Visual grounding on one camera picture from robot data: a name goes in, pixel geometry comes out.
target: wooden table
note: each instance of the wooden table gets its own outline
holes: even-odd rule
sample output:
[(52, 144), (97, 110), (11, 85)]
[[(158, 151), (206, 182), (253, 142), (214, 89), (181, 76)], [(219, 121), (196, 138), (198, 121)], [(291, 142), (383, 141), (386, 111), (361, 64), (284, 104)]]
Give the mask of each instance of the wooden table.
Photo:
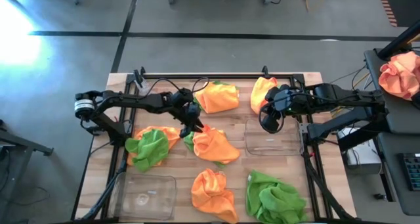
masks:
[[(306, 85), (313, 85), (322, 82), (321, 74), (318, 72), (303, 74)], [(112, 91), (123, 91), (126, 77), (127, 74), (110, 74), (106, 88)], [(176, 79), (173, 81), (179, 87), (191, 88), (196, 79)], [(202, 112), (200, 119), (203, 123), (209, 124), (211, 127), (224, 130), (230, 143), (241, 151), (241, 156), (235, 162), (232, 162), (225, 168), (221, 169), (226, 174), (227, 188), (232, 190), (234, 193), (235, 209), (238, 213), (240, 222), (256, 221), (254, 217), (248, 216), (245, 211), (247, 176), (252, 169), (277, 177), (281, 181), (296, 187), (301, 196), (307, 201), (306, 212), (308, 216), (313, 219), (303, 158), (299, 155), (257, 156), (250, 154), (245, 149), (245, 125), (250, 118), (257, 118), (249, 104), (249, 98), (255, 79), (223, 79), (222, 81), (226, 83), (233, 83), (239, 88), (240, 107), (216, 114), (206, 114), (205, 112)], [(279, 84), (282, 83), (289, 84), (288, 80), (279, 79)], [(153, 92), (174, 90), (176, 89), (173, 86), (165, 81), (162, 81), (156, 84)], [(111, 108), (106, 111), (106, 114), (110, 118), (114, 118), (114, 116), (119, 116), (119, 111), (120, 108)], [(324, 122), (331, 119), (331, 116), (329, 113), (321, 113), (313, 115), (313, 118), (315, 122)], [(297, 134), (297, 131), (294, 131), (294, 129), (296, 129), (295, 124), (296, 121), (293, 118), (286, 119), (284, 129), (285, 136), (287, 136), (287, 134)], [(156, 115), (149, 114), (143, 110), (137, 110), (135, 129), (145, 128), (149, 125), (166, 125), (182, 128), (179, 122), (175, 121), (169, 114)], [(92, 149), (95, 149), (108, 141), (109, 138), (107, 135), (95, 137)], [(299, 146), (299, 143), (298, 139), (285, 139), (284, 147), (296, 147)], [(103, 192), (104, 187), (106, 186), (111, 154), (112, 147), (106, 146), (96, 151), (90, 157), (87, 164), (84, 182), (82, 184), (81, 195), (75, 215), (76, 218), (87, 213), (90, 207), (97, 201), (98, 197)], [(325, 143), (320, 146), (320, 154), (322, 156), (325, 178), (330, 191), (350, 215), (356, 216), (339, 147), (337, 145)], [(201, 160), (196, 157), (194, 153), (187, 150), (183, 141), (180, 140), (170, 150), (168, 158), (163, 161), (161, 166), (154, 167), (146, 172), (147, 175), (170, 175), (177, 180), (175, 214), (174, 218), (169, 221), (220, 221), (213, 215), (198, 211), (191, 204), (190, 189), (192, 183), (194, 182), (196, 176), (205, 168), (219, 170), (212, 162)], [(138, 174), (138, 171), (133, 167), (129, 167), (127, 169), (127, 173)], [(325, 213), (324, 205), (322, 204), (322, 195), (320, 194), (318, 188), (317, 197), (321, 213)], [(142, 222), (144, 220), (120, 218), (120, 221)]]

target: black floor stripe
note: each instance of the black floor stripe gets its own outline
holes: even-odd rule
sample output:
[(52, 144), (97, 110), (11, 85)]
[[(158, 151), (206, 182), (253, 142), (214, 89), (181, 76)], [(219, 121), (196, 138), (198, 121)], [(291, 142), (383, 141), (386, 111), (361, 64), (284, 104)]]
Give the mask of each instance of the black floor stripe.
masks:
[(117, 52), (115, 53), (114, 62), (112, 63), (111, 73), (118, 72), (119, 63), (123, 56), (125, 43), (127, 42), (127, 34), (129, 33), (131, 22), (133, 21), (134, 12), (136, 11), (137, 0), (131, 0), (130, 9), (125, 20), (123, 32), (121, 33), (121, 39), (119, 40)]
[(202, 39), (273, 39), (273, 40), (337, 40), (337, 41), (392, 41), (386, 36), (339, 35), (276, 35), (276, 34), (204, 34), (204, 33), (128, 33), (127, 37), (202, 38)]
[(34, 36), (119, 37), (121, 32), (32, 31)]

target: clear plastic bin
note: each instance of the clear plastic bin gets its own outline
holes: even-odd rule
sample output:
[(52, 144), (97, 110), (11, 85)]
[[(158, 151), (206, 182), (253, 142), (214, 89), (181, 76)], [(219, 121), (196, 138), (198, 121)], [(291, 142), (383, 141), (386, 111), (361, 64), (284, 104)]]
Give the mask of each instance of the clear plastic bin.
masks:
[(173, 217), (177, 182), (171, 176), (121, 173), (108, 213), (112, 216), (168, 220)]
[(248, 154), (258, 156), (294, 156), (301, 154), (299, 124), (295, 118), (285, 118), (283, 129), (275, 134), (265, 131), (258, 119), (249, 119), (245, 125), (245, 143)]

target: gray floor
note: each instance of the gray floor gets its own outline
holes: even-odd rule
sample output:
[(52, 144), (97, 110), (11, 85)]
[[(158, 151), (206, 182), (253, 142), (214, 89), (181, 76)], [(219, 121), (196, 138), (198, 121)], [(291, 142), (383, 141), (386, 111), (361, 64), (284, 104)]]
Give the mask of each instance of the gray floor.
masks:
[[(104, 88), (119, 43), (118, 37), (42, 37), (24, 32), (120, 32), (131, 2), (82, 0), (75, 6), (73, 1), (19, 0), (27, 16), (17, 16), (0, 0), (4, 7), (0, 8), (0, 118), (17, 135), (55, 147), (49, 158), (35, 154), (24, 178), (26, 187), (44, 187), (51, 197), (28, 207), (13, 206), (10, 221), (69, 220), (92, 139), (74, 117), (74, 94)], [(318, 1), (311, 0), (313, 10), (307, 13), (302, 0), (268, 6), (262, 0), (176, 0), (173, 6), (167, 0), (138, 0), (130, 31), (396, 36), (404, 30), (389, 24), (379, 0), (325, 0), (316, 8)], [(324, 81), (331, 81), (363, 66), (365, 50), (386, 44), (129, 37), (118, 72), (141, 66), (148, 72), (255, 72), (267, 65), (272, 72), (321, 72)], [(350, 87), (350, 81), (338, 84)], [(348, 178), (362, 219), (420, 221), (405, 216), (396, 203), (372, 199), (382, 189), (378, 176)]]

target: keyboard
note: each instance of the keyboard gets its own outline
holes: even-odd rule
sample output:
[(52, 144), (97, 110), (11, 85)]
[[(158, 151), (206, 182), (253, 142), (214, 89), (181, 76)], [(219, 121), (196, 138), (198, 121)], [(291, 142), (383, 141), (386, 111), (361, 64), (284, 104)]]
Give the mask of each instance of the keyboard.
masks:
[(408, 189), (420, 191), (420, 153), (418, 154), (399, 154), (399, 160), (406, 176)]

